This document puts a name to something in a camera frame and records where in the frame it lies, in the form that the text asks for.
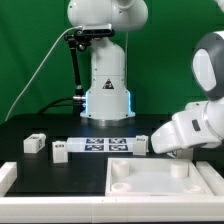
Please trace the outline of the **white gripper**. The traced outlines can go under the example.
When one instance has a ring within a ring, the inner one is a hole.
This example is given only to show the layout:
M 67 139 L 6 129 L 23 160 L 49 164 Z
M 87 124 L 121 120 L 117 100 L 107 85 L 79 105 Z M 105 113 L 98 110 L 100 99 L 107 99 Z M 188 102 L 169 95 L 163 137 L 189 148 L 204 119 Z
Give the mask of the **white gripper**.
M 160 154 L 211 144 L 214 136 L 206 127 L 200 112 L 182 111 L 155 131 L 151 142 L 154 151 Z

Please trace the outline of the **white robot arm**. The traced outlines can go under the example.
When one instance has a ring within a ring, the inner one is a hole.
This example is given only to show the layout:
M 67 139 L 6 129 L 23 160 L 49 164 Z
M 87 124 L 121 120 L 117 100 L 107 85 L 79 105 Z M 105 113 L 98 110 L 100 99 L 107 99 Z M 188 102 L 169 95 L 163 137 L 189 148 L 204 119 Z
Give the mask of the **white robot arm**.
M 81 117 L 100 125 L 135 116 L 125 86 L 125 53 L 109 40 L 116 31 L 142 28 L 148 19 L 144 0 L 70 0 L 68 19 L 76 28 L 73 46 L 92 49 L 91 87 L 84 94 Z M 224 31 L 205 35 L 192 59 L 194 77 L 206 95 L 172 116 L 151 136 L 157 153 L 188 148 L 215 148 L 224 143 Z

